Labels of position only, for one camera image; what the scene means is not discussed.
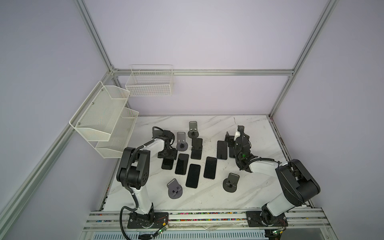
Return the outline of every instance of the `black mounting plate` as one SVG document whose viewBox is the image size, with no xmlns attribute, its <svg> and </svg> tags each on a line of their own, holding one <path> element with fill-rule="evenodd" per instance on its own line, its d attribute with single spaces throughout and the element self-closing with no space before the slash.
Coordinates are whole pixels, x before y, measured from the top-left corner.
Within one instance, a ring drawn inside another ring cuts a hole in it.
<svg viewBox="0 0 384 240">
<path fill-rule="evenodd" d="M 153 225 L 149 228 L 159 229 L 159 228 L 163 227 L 164 222 L 168 222 L 168 213 L 167 212 L 155 212 Z M 140 225 L 139 221 L 133 220 L 133 219 L 131 221 L 131 218 L 129 218 L 127 228 L 128 229 L 136 229 L 136 228 L 145 229 L 145 228 L 143 228 L 142 225 Z"/>
<path fill-rule="evenodd" d="M 247 216 L 247 221 L 248 221 L 248 227 L 265 227 L 264 224 L 262 224 L 262 218 L 260 216 L 262 212 L 261 211 L 247 211 L 245 212 Z M 288 226 L 288 222 L 285 218 L 285 215 L 282 214 L 277 217 L 278 219 L 281 219 L 285 222 L 285 226 Z M 281 227 L 280 221 L 277 223 L 273 224 L 272 227 Z"/>
</svg>

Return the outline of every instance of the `wall-mounted basket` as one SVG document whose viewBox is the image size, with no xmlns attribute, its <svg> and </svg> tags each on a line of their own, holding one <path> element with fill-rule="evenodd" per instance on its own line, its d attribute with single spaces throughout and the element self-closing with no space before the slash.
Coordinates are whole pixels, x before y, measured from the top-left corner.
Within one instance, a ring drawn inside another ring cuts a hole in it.
<svg viewBox="0 0 384 240">
<path fill-rule="evenodd" d="M 100 88 L 85 112 L 79 110 L 70 125 L 97 150 L 103 158 L 120 158 L 127 147 L 139 112 L 126 108 L 129 91 L 116 87 Z"/>
<path fill-rule="evenodd" d="M 172 65 L 131 65 L 125 87 L 130 96 L 170 96 L 173 89 Z"/>
</svg>

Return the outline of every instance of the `marble table surface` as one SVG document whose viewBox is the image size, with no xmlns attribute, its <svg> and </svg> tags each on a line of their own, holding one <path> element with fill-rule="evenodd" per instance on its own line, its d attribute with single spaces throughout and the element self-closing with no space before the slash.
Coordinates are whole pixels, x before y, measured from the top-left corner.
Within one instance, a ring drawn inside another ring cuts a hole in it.
<svg viewBox="0 0 384 240">
<path fill-rule="evenodd" d="M 138 117 L 129 147 L 138 147 L 152 137 L 152 127 L 176 133 L 188 132 L 189 121 L 197 121 L 199 138 L 203 139 L 201 160 L 189 158 L 190 164 L 201 165 L 199 185 L 197 189 L 185 186 L 187 175 L 176 175 L 176 161 L 172 170 L 161 169 L 162 159 L 151 158 L 149 179 L 146 184 L 148 194 L 155 210 L 205 210 L 205 209 L 246 209 L 261 207 L 281 193 L 278 179 L 260 173 L 240 171 L 235 160 L 217 160 L 214 180 L 203 177 L 207 157 L 216 157 L 217 141 L 224 140 L 228 131 L 234 135 L 237 125 L 244 125 L 245 134 L 250 136 L 251 153 L 260 157 L 273 158 L 286 162 L 284 154 L 276 140 L 269 121 L 265 115 L 252 116 L 168 116 Z M 184 152 L 190 156 L 192 140 L 187 136 L 188 149 Z M 240 175 L 236 192 L 229 193 L 223 189 L 223 180 L 232 172 Z M 179 199 L 168 196 L 167 183 L 176 178 L 183 187 L 183 195 Z M 120 182 L 113 178 L 104 211 L 119 211 L 123 205 L 133 207 L 133 199 Z"/>
</svg>

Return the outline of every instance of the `ventilation grille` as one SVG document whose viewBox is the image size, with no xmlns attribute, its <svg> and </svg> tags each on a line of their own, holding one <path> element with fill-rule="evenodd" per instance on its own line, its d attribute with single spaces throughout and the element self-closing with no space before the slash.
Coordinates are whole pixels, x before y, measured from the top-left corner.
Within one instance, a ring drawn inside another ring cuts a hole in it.
<svg viewBox="0 0 384 240">
<path fill-rule="evenodd" d="M 153 232 L 126 232 L 131 240 L 137 240 L 139 235 Z M 125 239 L 121 232 L 96 232 L 94 240 Z M 218 239 L 218 240 L 253 240 L 268 239 L 264 230 L 216 230 L 216 231 L 169 231 L 160 234 L 155 239 Z"/>
</svg>

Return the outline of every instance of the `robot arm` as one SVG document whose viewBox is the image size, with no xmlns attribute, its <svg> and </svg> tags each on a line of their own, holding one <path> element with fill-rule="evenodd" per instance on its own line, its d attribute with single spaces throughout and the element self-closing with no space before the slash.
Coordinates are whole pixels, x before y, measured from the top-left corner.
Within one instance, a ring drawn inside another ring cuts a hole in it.
<svg viewBox="0 0 384 240">
<path fill-rule="evenodd" d="M 172 143 L 175 135 L 158 127 L 152 128 L 152 139 L 137 147 L 127 147 L 122 154 L 116 174 L 117 181 L 132 195 L 136 207 L 126 209 L 132 211 L 132 217 L 143 227 L 149 227 L 154 221 L 153 203 L 149 199 L 145 184 L 149 177 L 149 163 L 156 154 L 161 158 L 171 158 L 174 155 Z"/>
<path fill-rule="evenodd" d="M 244 133 L 244 126 L 238 126 L 233 139 L 227 133 L 226 141 L 235 148 L 235 160 L 240 170 L 259 172 L 279 179 L 283 192 L 262 207 L 262 224 L 273 225 L 281 214 L 301 206 L 320 193 L 320 186 L 299 160 L 293 159 L 280 165 L 280 161 L 251 154 L 251 144 L 249 136 Z"/>
</svg>

